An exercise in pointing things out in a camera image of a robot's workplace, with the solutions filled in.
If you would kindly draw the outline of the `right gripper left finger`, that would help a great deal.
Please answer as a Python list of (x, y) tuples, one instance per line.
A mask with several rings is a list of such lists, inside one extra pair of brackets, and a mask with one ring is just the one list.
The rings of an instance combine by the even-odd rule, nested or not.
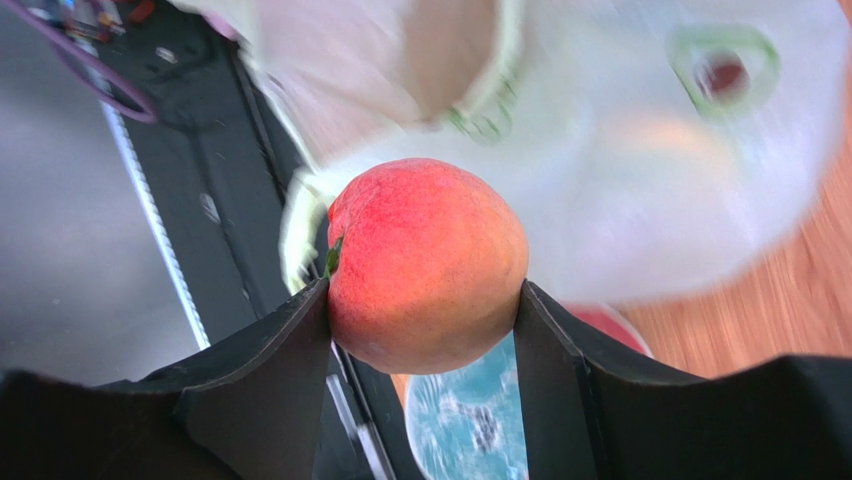
[(308, 479), (330, 359), (325, 280), (139, 381), (1, 374), (5, 479)]

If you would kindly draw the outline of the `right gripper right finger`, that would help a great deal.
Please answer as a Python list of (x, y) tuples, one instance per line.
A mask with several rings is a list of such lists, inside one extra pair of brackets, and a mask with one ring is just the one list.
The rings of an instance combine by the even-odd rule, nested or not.
[(514, 328), (533, 479), (847, 479), (851, 363), (786, 355), (704, 379), (643, 356), (537, 285)]

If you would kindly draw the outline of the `fake peach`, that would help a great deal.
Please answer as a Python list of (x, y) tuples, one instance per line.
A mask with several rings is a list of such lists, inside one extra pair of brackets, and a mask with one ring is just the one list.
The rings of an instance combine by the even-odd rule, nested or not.
[(356, 176), (329, 212), (335, 342), (389, 374), (464, 367), (512, 330), (529, 246), (509, 205), (434, 159)]

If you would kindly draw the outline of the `avocado print plastic bag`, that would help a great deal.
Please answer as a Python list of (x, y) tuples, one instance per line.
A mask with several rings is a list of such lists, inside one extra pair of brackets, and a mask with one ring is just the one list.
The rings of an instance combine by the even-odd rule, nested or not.
[(302, 159), (279, 252), (304, 286), (355, 176), (430, 157), (520, 217), (569, 302), (682, 294), (788, 235), (843, 137), (836, 1), (183, 1), (228, 27)]

